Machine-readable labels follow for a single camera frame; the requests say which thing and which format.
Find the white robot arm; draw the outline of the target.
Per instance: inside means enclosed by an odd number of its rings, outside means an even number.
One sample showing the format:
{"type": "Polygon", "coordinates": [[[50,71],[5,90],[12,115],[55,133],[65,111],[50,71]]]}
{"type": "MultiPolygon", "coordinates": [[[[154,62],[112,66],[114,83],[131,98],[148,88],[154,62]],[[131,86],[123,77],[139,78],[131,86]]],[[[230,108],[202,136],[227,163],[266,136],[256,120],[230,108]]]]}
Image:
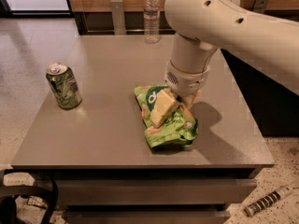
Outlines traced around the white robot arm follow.
{"type": "Polygon", "coordinates": [[[165,0],[164,15],[176,32],[165,69],[172,91],[197,93],[222,49],[262,133],[298,134],[297,22],[247,11],[239,0],[165,0]]]}

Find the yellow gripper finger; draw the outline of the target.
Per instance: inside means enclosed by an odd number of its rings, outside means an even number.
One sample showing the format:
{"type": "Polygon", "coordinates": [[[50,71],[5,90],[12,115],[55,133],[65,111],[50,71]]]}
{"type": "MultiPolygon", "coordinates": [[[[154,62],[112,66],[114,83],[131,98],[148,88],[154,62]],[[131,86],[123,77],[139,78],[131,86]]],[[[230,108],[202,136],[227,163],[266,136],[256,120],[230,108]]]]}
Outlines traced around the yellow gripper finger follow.
{"type": "Polygon", "coordinates": [[[182,103],[185,104],[188,109],[191,109],[193,104],[195,103],[199,93],[200,93],[200,91],[196,91],[193,94],[183,97],[182,103]]]}
{"type": "Polygon", "coordinates": [[[155,105],[150,113],[151,124],[155,128],[159,128],[177,108],[177,96],[169,89],[160,90],[157,94],[155,105]]]}

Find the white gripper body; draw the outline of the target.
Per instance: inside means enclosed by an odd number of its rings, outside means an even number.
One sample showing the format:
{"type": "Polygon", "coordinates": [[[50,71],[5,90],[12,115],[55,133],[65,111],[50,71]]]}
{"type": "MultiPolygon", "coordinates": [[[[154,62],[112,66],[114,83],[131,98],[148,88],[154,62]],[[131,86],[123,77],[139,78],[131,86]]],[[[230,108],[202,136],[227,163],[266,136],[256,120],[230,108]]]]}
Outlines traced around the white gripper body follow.
{"type": "Polygon", "coordinates": [[[167,86],[178,96],[186,97],[201,90],[206,84],[210,67],[206,70],[190,74],[179,71],[170,61],[167,62],[164,80],[167,86]]]}

